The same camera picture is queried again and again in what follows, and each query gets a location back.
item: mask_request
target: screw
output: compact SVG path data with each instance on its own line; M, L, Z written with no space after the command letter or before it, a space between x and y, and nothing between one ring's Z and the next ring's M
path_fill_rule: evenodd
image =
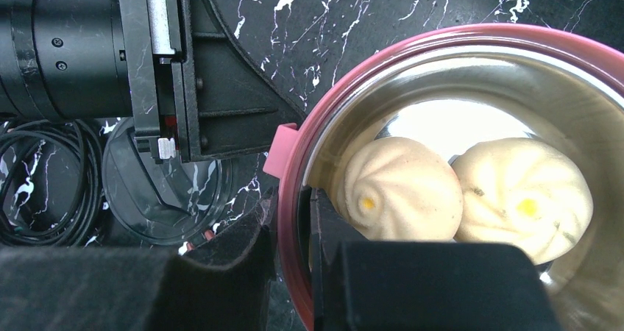
M61 71L67 70L67 64L63 61L57 61L57 68Z
M61 46L63 46L63 40L60 38L53 38L52 45L56 46L57 48L60 48Z

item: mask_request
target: coiled cable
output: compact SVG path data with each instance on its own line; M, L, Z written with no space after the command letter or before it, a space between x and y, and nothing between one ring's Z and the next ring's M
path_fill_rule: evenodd
M10 183L18 170L16 165L30 160L41 146L53 144L61 148L78 167L78 185L66 214L49 229L33 230L28 224L11 221L4 212ZM84 121L53 124L33 121L25 124L10 122L0 132L0 158L13 147L15 160L0 189L0 244L8 246L78 246L93 232L102 206L102 145L98 136Z

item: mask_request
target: stainless steel bowl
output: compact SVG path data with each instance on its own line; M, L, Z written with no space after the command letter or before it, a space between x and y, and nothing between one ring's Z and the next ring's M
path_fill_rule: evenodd
M624 56L534 27L460 32L406 43L328 93L323 109L293 135L280 173L280 238L291 237L279 229L297 217L297 192L289 186L324 188L345 212L346 164L375 138L413 138L447 160L485 140L539 138L580 168L595 209L576 247L536 273L567 330L624 329L624 64L617 67ZM278 243L288 255L289 243ZM292 282L298 273L288 267L294 299L310 290ZM303 299L298 311L306 321L310 304Z
M486 140L540 138L577 164L595 204L581 241L542 281L567 326L615 330L624 324L623 107L600 80L533 51L430 51L351 94L322 132L304 180L346 212L340 187L347 162L380 133L417 140L447 160Z

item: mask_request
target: marble countertop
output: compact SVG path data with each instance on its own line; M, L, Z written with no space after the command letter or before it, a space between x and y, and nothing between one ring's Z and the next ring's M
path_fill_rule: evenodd
M449 26L536 24L624 51L624 22L619 19L624 0L216 1L243 50L281 93L307 113L343 75L370 55L410 36ZM112 131L117 120L104 122L102 134ZM41 157L40 170L47 169L54 155L50 153ZM277 184L261 171L265 159L265 154L245 159L245 179L229 200L227 215L213 227L217 232L250 210L264 188ZM39 199L48 201L47 185L29 190L28 197L39 192ZM120 229L113 228L121 235ZM90 243L103 244L102 237L96 234ZM135 243L142 245L137 241L122 245ZM271 291L269 330L303 330L281 277Z

